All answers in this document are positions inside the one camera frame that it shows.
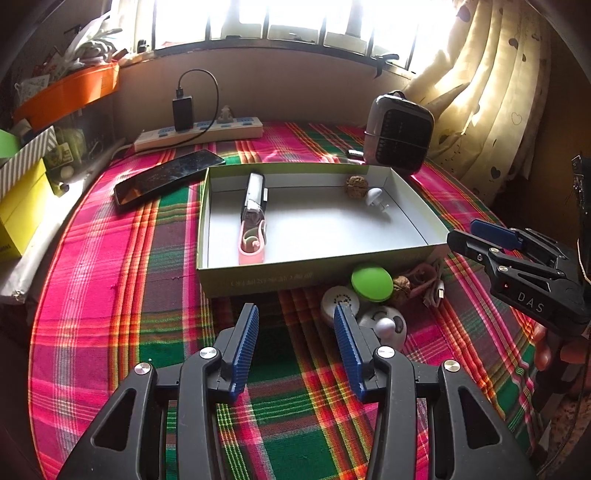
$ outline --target yellow box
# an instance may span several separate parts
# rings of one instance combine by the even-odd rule
[[[41,223],[53,196],[45,173],[40,159],[0,201],[0,261],[20,258]]]

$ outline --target power strip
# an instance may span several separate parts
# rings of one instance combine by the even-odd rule
[[[174,127],[143,132],[134,142],[135,152],[139,153],[151,148],[167,148],[185,140],[187,142],[183,146],[262,137],[262,123],[257,117],[252,116],[235,118],[232,122],[225,124],[216,121],[203,135],[194,140],[189,140],[191,137],[203,132],[210,122],[198,122],[193,125],[191,130],[184,130],[182,132],[177,132]]]

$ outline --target black cable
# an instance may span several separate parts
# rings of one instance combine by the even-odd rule
[[[219,89],[219,85],[217,84],[217,80],[216,78],[213,76],[213,73],[211,73],[208,70],[204,70],[204,69],[191,69],[191,70],[187,70],[186,72],[184,72],[180,78],[178,79],[178,88],[181,88],[181,80],[183,79],[183,77],[188,74],[189,72],[203,72],[203,73],[207,73],[213,80],[213,83],[216,86],[216,111],[213,114],[213,118],[212,121],[210,122],[210,124],[207,126],[207,128],[205,130],[203,130],[202,132],[199,132],[197,135],[194,135],[193,137],[190,137],[186,140],[183,140],[182,142],[177,142],[175,144],[172,145],[167,145],[166,147],[152,147],[152,148],[147,148],[146,150],[142,150],[141,152],[134,152],[133,154],[129,155],[128,157],[123,157],[122,159],[118,160],[115,163],[118,163],[120,161],[125,160],[126,158],[132,157],[133,155],[140,155],[140,154],[145,154],[145,153],[149,153],[149,152],[154,152],[154,151],[158,151],[158,150],[166,150],[168,148],[176,148],[179,147],[187,142],[193,141],[199,137],[201,137],[202,135],[205,135],[209,129],[213,126],[213,124],[216,122],[217,120],[217,113],[219,112],[220,109],[220,89]]]
[[[573,419],[570,422],[569,430],[566,433],[566,436],[564,437],[562,443],[558,447],[558,450],[555,452],[555,454],[550,459],[546,460],[544,462],[544,464],[539,468],[539,470],[537,471],[538,476],[540,476],[542,473],[544,473],[548,469],[548,467],[550,465],[552,465],[552,463],[554,463],[554,461],[558,458],[558,455],[560,455],[560,453],[562,452],[562,450],[564,449],[566,444],[569,442],[570,436],[573,434],[574,428],[577,424],[577,418],[579,416],[579,411],[581,409],[581,403],[583,402],[583,397],[585,394],[585,383],[587,380],[587,372],[589,370],[589,359],[590,358],[591,358],[591,339],[589,341],[587,341],[587,353],[585,354],[585,363],[583,365],[583,373],[582,373],[583,381],[581,384],[581,390],[579,391],[579,397],[577,399],[577,404],[574,408],[574,415],[573,415]]]

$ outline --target walnut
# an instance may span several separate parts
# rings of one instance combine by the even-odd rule
[[[410,280],[407,277],[400,276],[395,277],[392,283],[394,284],[394,291],[388,299],[388,304],[399,309],[409,298],[411,290]]]
[[[367,195],[369,184],[361,175],[353,175],[347,179],[345,189],[352,199],[362,199]]]

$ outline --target metal screw head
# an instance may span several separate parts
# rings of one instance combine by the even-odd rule
[[[152,366],[147,362],[141,362],[134,367],[134,372],[138,375],[145,375],[150,370],[152,370]]]
[[[378,348],[378,355],[382,358],[392,358],[396,351],[390,346],[381,346]]]
[[[457,372],[460,369],[460,364],[455,360],[445,360],[445,362],[443,362],[443,366],[448,372]]]
[[[217,355],[217,350],[212,346],[207,346],[199,350],[199,356],[201,358],[213,358]]]

